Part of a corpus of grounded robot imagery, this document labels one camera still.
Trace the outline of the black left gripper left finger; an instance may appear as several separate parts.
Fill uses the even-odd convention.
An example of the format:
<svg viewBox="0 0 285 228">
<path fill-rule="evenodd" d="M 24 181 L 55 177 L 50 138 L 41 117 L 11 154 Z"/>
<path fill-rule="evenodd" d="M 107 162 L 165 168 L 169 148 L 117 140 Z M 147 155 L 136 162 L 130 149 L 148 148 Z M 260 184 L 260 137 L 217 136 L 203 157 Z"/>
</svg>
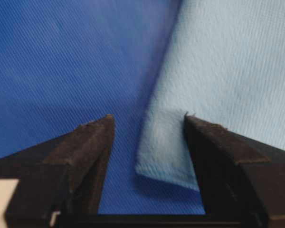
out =
<svg viewBox="0 0 285 228">
<path fill-rule="evenodd" d="M 114 142 L 114 117 L 0 158 L 0 228 L 53 228 L 95 215 Z"/>
</svg>

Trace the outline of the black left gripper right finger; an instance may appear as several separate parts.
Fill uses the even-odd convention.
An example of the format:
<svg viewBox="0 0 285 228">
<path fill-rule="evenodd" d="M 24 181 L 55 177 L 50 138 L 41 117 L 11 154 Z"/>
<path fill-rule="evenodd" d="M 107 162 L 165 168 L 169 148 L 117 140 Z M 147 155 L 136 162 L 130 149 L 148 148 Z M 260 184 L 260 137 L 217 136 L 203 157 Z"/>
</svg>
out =
<svg viewBox="0 0 285 228">
<path fill-rule="evenodd" d="M 184 117 L 206 219 L 221 228 L 285 228 L 285 151 Z"/>
</svg>

